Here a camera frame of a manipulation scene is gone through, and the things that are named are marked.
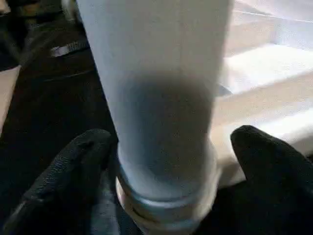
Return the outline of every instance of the black surface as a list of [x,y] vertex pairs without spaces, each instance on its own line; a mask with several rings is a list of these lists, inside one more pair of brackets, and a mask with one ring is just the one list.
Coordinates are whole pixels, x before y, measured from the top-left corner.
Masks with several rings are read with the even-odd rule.
[[51,47],[81,35],[66,24],[52,28],[57,30],[38,39],[24,55],[29,66],[20,72],[0,137],[0,226],[74,137],[93,128],[115,135],[91,52],[50,58]]

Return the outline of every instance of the black glove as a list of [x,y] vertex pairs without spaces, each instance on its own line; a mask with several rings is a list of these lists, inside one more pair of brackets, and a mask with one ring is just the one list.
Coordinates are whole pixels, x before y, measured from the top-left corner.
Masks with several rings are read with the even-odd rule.
[[111,144],[103,130],[72,140],[23,195],[4,234],[89,234],[90,209]]
[[267,231],[264,234],[309,234],[312,163],[289,144],[253,126],[235,130],[231,142],[256,203],[263,208],[258,217],[260,227]]

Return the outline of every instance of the white surface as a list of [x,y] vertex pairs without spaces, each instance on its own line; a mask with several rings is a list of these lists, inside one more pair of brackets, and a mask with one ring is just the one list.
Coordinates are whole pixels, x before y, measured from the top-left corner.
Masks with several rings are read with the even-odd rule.
[[311,72],[313,52],[267,44],[226,57],[221,82],[236,94]]
[[0,135],[20,67],[0,72]]
[[212,119],[211,140],[224,167],[220,186],[245,180],[230,142],[241,125],[254,125],[281,138],[304,155],[313,153],[313,74],[304,74],[218,98]]
[[311,0],[236,0],[259,11],[293,20],[313,21]]
[[271,42],[277,27],[275,18],[232,11],[225,43],[226,56]]

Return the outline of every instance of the white plastic part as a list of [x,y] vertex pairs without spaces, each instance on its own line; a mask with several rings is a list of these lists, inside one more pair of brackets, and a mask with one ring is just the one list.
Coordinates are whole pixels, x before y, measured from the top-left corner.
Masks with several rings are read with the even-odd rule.
[[[123,190],[151,220],[160,219],[154,203],[215,195],[208,133],[229,0],[78,0],[78,7],[119,138]],[[186,217],[196,213],[192,205]]]

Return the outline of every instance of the white pipe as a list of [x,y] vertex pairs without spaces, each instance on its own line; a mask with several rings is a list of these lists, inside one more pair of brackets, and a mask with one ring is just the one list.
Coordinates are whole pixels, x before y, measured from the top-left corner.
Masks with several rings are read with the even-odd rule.
[[150,215],[154,202],[208,197],[216,176],[208,130],[229,0],[78,6],[119,138],[124,191]]

